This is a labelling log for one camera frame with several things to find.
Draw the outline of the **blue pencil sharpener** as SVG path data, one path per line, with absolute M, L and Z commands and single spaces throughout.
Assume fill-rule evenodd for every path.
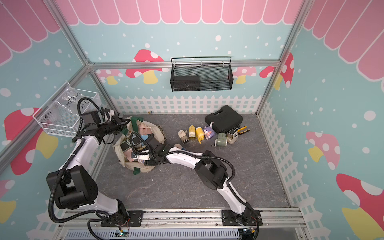
M 180 149 L 180 150 L 184 150 L 184 148 L 180 145 L 180 144 L 175 144 L 174 147 Z

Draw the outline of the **beige canvas tote bag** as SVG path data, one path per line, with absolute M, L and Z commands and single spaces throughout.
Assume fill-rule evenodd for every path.
M 156 138 L 163 144 L 166 136 L 160 125 L 147 122 L 142 117 L 128 117 L 128 119 L 130 119 L 131 122 L 122 130 L 122 135 L 113 146 L 113 149 L 118 157 L 119 163 L 123 167 L 131 170 L 133 174 L 148 173 L 152 171 L 156 165 L 144 165 L 144 161 L 149 160 L 149 150 L 146 149 L 145 140 L 148 138 Z M 140 135 L 138 125 L 142 123 L 147 126 L 157 126 L 155 134 Z M 120 144 L 123 141 L 128 141 L 131 144 L 132 152 L 125 154 L 122 152 Z

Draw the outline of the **cream pencil sharpener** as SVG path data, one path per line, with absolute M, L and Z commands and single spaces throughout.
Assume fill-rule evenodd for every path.
M 229 144 L 233 144 L 238 140 L 238 131 L 230 130 L 226 133 L 227 140 Z
M 178 131 L 178 136 L 183 144 L 186 144 L 190 141 L 186 131 L 183 131 L 183 130 Z

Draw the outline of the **purple pencil sharpener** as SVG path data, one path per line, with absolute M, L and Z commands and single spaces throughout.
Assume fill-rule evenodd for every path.
M 213 130 L 213 124 L 214 122 L 211 122 L 208 126 L 205 126 L 203 129 L 206 140 L 211 139 L 216 134 L 216 132 Z

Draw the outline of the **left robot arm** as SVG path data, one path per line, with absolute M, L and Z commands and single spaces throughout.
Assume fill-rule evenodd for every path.
M 75 149 L 62 167 L 47 175 L 51 194 L 48 214 L 52 222 L 61 224 L 86 214 L 116 226 L 129 220 L 122 201 L 99 192 L 98 185 L 86 170 L 95 150 L 107 135 L 119 134 L 130 122 L 110 109 L 100 108 L 90 98 L 78 101 L 80 126 L 73 142 Z

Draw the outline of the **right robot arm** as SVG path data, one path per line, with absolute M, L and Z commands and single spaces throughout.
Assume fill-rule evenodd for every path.
M 253 209 L 232 185 L 236 170 L 229 161 L 210 151 L 192 153 L 176 146 L 164 145 L 154 136 L 144 140 L 135 132 L 131 133 L 129 143 L 134 156 L 143 159 L 146 164 L 178 164 L 193 169 L 206 187 L 218 191 L 228 203 L 230 209 L 222 210 L 224 226 L 257 228 L 263 225 L 260 211 Z

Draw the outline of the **pink pencil sharpener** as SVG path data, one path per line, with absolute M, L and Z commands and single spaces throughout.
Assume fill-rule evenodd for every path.
M 157 126 L 147 126 L 146 124 L 142 123 L 138 125 L 138 130 L 140 135 L 150 135 L 155 134 L 155 129 Z

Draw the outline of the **clear plastic bag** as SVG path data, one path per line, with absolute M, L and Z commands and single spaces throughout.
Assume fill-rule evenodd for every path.
M 80 125 L 78 103 L 82 98 L 94 100 L 97 105 L 101 104 L 98 93 L 76 89 L 69 84 L 65 85 L 58 97 L 53 100 L 47 114 L 48 123 L 53 132 L 70 137 L 75 136 Z

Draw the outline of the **black plastic tool case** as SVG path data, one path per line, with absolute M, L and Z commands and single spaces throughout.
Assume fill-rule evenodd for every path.
M 239 127 L 243 122 L 243 117 L 230 106 L 225 105 L 218 111 L 207 115 L 205 121 L 208 125 L 213 122 L 212 129 L 216 133 L 227 133 Z

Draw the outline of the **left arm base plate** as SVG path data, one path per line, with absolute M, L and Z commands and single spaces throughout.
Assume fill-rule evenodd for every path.
M 126 214 L 114 216 L 103 220 L 102 227 L 140 227 L 144 218 L 144 211 L 126 211 Z

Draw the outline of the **yellow handled pliers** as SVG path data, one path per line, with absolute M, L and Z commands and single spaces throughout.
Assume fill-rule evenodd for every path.
M 245 133 L 248 133 L 250 129 L 247 126 L 244 126 L 242 128 L 237 129 L 237 134 L 238 135 L 243 135 Z

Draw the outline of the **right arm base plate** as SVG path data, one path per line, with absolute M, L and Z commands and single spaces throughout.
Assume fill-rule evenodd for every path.
M 262 226 L 263 221 L 259 210 L 248 208 L 242 214 L 236 214 L 231 210 L 221 211 L 223 226 Z

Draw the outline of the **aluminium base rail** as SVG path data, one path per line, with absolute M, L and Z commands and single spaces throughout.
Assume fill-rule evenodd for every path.
M 298 208 L 261 208 L 245 225 L 223 209 L 146 209 L 130 211 L 118 227 L 90 223 L 104 240 L 310 240 Z

